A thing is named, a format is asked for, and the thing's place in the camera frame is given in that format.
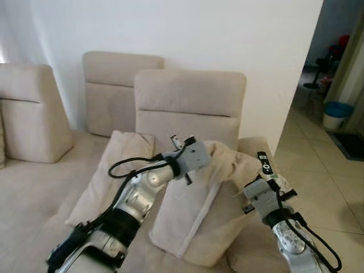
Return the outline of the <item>black remote control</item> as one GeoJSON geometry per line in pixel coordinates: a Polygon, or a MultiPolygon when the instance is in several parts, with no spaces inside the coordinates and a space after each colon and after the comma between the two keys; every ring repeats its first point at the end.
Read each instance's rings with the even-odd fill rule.
{"type": "Polygon", "coordinates": [[[275,172],[272,169],[270,159],[268,158],[267,153],[265,151],[258,151],[257,152],[258,161],[262,164],[262,172],[265,175],[273,175],[275,172]]]}

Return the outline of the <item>beige fabric sofa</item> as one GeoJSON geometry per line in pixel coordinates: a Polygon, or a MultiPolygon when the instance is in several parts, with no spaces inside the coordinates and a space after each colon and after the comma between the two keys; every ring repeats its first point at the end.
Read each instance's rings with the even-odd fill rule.
{"type": "MultiPolygon", "coordinates": [[[[96,170],[102,148],[109,140],[104,137],[110,137],[72,132],[75,145],[55,163],[11,159],[3,146],[6,160],[5,167],[0,168],[0,273],[45,272],[45,260],[52,248],[71,231],[64,221],[96,170]]],[[[150,270],[148,258],[156,257],[156,250],[146,233],[136,237],[131,246],[131,255],[120,271],[162,273],[150,270]]],[[[236,272],[289,272],[283,256],[282,260],[284,268],[279,270],[236,272]]]]}

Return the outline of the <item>white bin with blue rim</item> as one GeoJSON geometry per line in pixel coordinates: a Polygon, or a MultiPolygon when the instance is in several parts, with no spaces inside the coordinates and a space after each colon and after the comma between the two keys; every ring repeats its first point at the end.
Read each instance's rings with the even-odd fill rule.
{"type": "Polygon", "coordinates": [[[329,101],[324,105],[322,125],[325,129],[336,130],[353,114],[354,107],[345,102],[329,101]]]}

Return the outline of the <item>beige door panel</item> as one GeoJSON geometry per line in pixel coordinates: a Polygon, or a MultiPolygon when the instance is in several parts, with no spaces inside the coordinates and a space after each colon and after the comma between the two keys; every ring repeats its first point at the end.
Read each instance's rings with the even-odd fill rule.
{"type": "Polygon", "coordinates": [[[361,9],[344,56],[334,75],[333,85],[325,101],[339,101],[354,107],[351,117],[344,120],[342,129],[357,131],[362,122],[364,89],[364,9],[361,9]]]}

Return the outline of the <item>red round object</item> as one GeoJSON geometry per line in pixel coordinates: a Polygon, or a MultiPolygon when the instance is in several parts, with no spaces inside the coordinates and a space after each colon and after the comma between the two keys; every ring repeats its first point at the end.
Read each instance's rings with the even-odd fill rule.
{"type": "Polygon", "coordinates": [[[337,43],[336,43],[336,48],[338,50],[344,51],[346,49],[346,46],[348,46],[349,43],[349,35],[343,35],[341,37],[339,37],[337,43]]]}

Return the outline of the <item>black fan stand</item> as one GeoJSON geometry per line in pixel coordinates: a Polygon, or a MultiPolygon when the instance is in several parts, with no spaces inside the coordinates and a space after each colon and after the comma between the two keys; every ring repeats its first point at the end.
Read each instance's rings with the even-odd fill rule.
{"type": "Polygon", "coordinates": [[[328,53],[325,57],[317,58],[316,60],[316,73],[312,81],[304,83],[303,86],[307,89],[318,89],[320,88],[318,84],[318,78],[320,73],[327,73],[333,66],[334,55],[333,53],[328,53]]]}

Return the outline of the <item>wide beige sofa backrest cushion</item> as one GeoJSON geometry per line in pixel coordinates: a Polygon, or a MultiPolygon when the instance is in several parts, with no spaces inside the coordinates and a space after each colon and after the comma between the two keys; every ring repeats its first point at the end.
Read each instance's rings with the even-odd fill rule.
{"type": "Polygon", "coordinates": [[[134,78],[135,132],[171,148],[171,136],[237,149],[247,78],[237,71],[148,69],[134,78]]]}

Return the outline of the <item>black doormat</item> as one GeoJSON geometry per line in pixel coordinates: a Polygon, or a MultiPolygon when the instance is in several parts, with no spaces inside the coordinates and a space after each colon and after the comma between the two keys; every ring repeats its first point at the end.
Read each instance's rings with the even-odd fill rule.
{"type": "Polygon", "coordinates": [[[343,156],[349,160],[364,162],[364,140],[356,133],[327,132],[343,156]]]}

